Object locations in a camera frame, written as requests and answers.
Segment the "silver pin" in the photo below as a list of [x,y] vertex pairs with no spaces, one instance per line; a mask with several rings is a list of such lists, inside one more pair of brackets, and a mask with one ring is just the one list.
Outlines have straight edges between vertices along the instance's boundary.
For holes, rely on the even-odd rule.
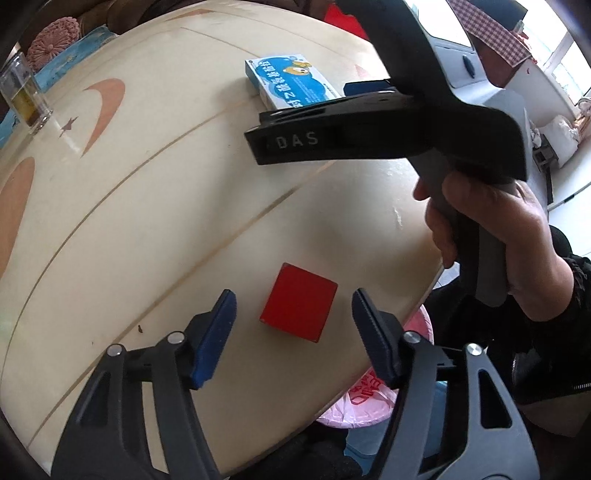
[[482,347],[476,343],[468,343],[466,350],[470,355],[478,356],[482,354]]
[[183,332],[173,332],[168,335],[167,340],[169,343],[172,343],[173,345],[178,345],[179,343],[183,342],[184,333]]
[[122,351],[123,347],[118,343],[114,343],[113,345],[109,345],[109,347],[107,348],[107,355],[117,356],[120,355]]
[[407,343],[419,343],[421,341],[421,336],[417,332],[404,332],[403,337]]

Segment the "gingham fabric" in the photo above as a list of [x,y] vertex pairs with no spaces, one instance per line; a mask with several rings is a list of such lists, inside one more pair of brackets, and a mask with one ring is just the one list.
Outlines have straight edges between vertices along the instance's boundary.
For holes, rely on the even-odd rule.
[[482,40],[511,67],[531,57],[530,51],[511,32],[467,0],[447,0],[447,3],[464,30]]

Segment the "wrist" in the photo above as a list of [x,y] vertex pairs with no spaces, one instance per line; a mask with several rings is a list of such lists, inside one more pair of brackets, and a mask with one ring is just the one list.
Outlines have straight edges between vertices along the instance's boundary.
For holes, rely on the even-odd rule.
[[564,258],[555,255],[543,276],[534,280],[536,288],[515,291],[513,297],[533,322],[547,322],[563,313],[573,297],[574,276]]

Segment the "red cube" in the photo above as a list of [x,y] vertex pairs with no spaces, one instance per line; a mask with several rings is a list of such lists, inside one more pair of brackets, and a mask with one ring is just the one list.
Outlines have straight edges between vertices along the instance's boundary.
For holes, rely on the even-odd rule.
[[262,311],[261,321],[318,342],[337,287],[333,281],[284,263]]

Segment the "pink crocheted doily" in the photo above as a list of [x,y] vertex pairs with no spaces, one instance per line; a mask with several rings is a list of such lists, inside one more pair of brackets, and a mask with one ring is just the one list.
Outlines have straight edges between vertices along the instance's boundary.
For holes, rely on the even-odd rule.
[[80,25],[72,17],[58,18],[35,37],[27,51],[27,60],[35,72],[80,39]]

